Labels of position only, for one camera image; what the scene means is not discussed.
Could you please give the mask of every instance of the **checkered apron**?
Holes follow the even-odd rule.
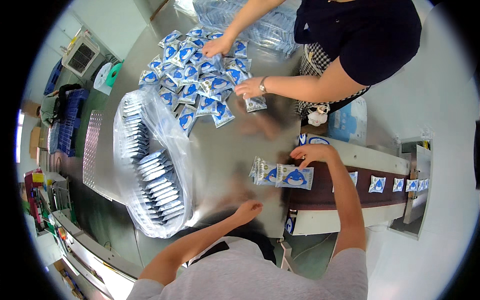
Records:
[[[325,53],[324,49],[320,44],[313,43],[313,44],[305,44],[303,45],[303,55],[301,58],[301,65],[300,65],[300,75],[313,75],[313,76],[322,76],[325,72],[326,68],[332,63],[328,55]],[[370,87],[367,86],[366,88],[354,93],[347,98],[344,98],[340,101],[348,101],[351,102],[355,98],[363,95],[366,91],[368,91]],[[315,105],[321,104],[331,104],[337,101],[332,102],[319,102],[319,103],[312,103],[312,102],[304,102],[297,100],[296,103],[296,113],[301,116],[302,120],[308,118],[309,115],[309,108],[312,108]]]

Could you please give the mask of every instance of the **wristwatch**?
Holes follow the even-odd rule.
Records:
[[[268,76],[265,76],[264,78],[262,78],[262,81],[260,81],[260,85],[258,86],[258,88],[264,93],[268,93],[267,90],[265,89],[265,85],[264,85],[264,81],[267,77]]]

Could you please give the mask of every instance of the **blue pallet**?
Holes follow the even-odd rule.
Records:
[[[48,95],[55,90],[55,84],[57,83],[62,68],[63,66],[60,59],[55,65],[55,67],[53,67],[52,73],[50,73],[50,77],[47,81],[47,86],[45,87],[45,91],[43,91],[44,95]]]
[[[67,154],[69,157],[75,155],[75,149],[71,137],[73,130],[79,127],[78,106],[81,101],[88,98],[88,91],[84,88],[70,91],[68,94],[68,104],[65,109],[65,119],[60,123],[59,130],[59,149]]]

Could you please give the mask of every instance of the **metal table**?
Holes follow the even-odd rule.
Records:
[[[123,203],[113,179],[113,119],[121,98],[138,89],[142,70],[163,49],[157,43],[173,30],[187,33],[196,26],[192,19],[177,12],[169,1],[151,24],[144,29],[116,79],[109,102],[103,111],[98,133],[92,176],[95,186],[103,195]],[[248,58],[252,59],[254,76],[294,75],[301,51],[289,59],[284,53],[248,45]],[[247,198],[264,203],[264,210],[256,221],[255,229],[268,237],[280,238],[288,209],[284,189],[253,185],[248,173],[255,156],[271,162],[285,161],[294,148],[300,133],[300,120],[293,115],[293,101],[276,95],[267,95],[268,109],[247,114],[241,98],[232,94],[228,106],[236,117],[228,124],[215,128],[212,118],[200,117],[190,134],[194,166],[194,216],[188,225],[202,227],[213,224],[231,214]],[[183,105],[177,108],[180,112]]]

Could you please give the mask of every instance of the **diamond plate metal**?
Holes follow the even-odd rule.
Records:
[[[95,187],[95,155],[98,144],[98,134],[102,126],[103,111],[93,109],[88,122],[87,135],[85,137],[83,182],[86,186],[99,193],[103,197],[112,200]]]

